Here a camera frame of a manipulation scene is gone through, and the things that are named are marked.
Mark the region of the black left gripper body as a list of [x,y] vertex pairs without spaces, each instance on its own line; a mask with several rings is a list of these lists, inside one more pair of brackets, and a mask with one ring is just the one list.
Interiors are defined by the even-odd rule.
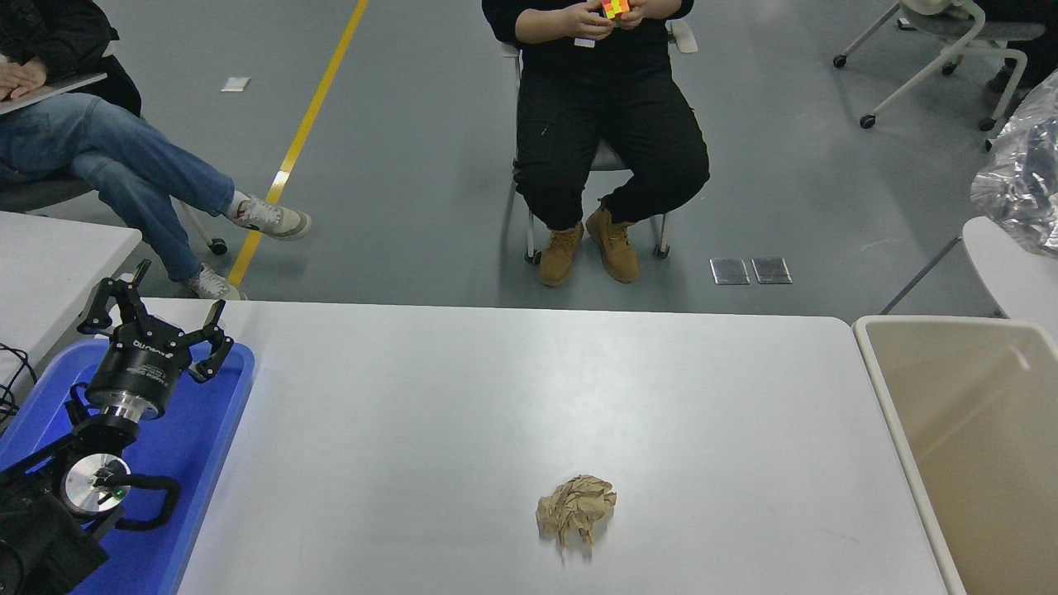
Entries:
[[190,365],[189,348],[175,345],[182,335],[181,328],[154,319],[120,324],[87,387],[89,402],[105,407],[130,395],[151,407],[169,405]]

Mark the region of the person's right hand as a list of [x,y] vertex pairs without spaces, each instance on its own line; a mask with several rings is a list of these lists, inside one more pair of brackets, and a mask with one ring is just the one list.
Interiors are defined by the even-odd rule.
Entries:
[[574,39],[605,39],[615,30],[615,23],[601,11],[601,1],[579,2],[559,10],[560,34]]

